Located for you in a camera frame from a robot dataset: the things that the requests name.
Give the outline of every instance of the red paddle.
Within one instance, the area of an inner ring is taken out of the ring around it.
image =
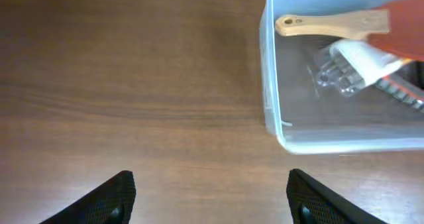
[[[364,39],[396,56],[424,61],[424,0],[397,0],[340,15],[285,15],[276,21],[276,30],[282,36],[320,34]]]

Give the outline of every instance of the plastic bin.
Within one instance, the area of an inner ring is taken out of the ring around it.
[[[266,0],[260,51],[267,130],[294,154],[424,148],[424,114],[369,87],[345,98],[314,81],[311,54],[334,38],[281,37],[275,20],[285,14],[332,15],[392,0]]]

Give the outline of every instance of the red rubber paddle face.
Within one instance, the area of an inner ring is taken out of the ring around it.
[[[424,61],[424,0],[398,0],[377,9],[388,9],[390,32],[370,34],[368,43],[403,58]]]

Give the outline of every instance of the wooden handle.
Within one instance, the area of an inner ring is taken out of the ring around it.
[[[285,15],[277,19],[276,31],[282,36],[314,34],[360,40],[369,34],[388,34],[389,13],[375,9],[329,16]]]

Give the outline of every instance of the brown wooden surface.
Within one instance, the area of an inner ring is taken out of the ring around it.
[[[265,0],[1,0],[0,223],[38,223],[121,170],[131,223],[291,223],[302,168],[424,223],[423,152],[292,156],[267,134]]]

